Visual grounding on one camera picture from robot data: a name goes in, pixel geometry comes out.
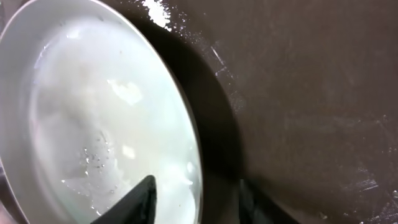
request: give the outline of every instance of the white smudge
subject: white smudge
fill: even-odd
[[[167,26],[170,23],[170,12],[168,7],[163,5],[162,0],[144,0],[142,5],[148,7],[148,15],[154,23],[168,31],[172,30],[171,27]]]

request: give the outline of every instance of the dark brown surface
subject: dark brown surface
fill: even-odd
[[[301,223],[398,222],[398,1],[164,0],[171,32],[146,1],[105,0],[192,105],[203,224],[238,223],[241,177]]]

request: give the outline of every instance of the white plate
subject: white plate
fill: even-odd
[[[0,156],[30,223],[89,223],[142,178],[157,224],[197,223],[193,123],[148,41],[98,1],[36,0],[0,41]]]

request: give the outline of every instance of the liquid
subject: liquid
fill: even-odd
[[[177,150],[192,146],[193,136],[176,131],[190,128],[181,121],[187,115],[154,73],[163,65],[144,60],[154,53],[137,39],[107,22],[69,22],[36,62],[37,173],[61,201],[55,210],[78,223],[98,218],[149,174],[157,181],[156,223],[195,218],[193,181]]]

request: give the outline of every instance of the white spill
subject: white spill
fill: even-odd
[[[170,23],[170,12],[168,11],[169,9],[163,5],[163,1],[145,0],[142,5],[148,7],[148,15],[154,23],[168,31],[172,30],[167,26],[167,24]]]

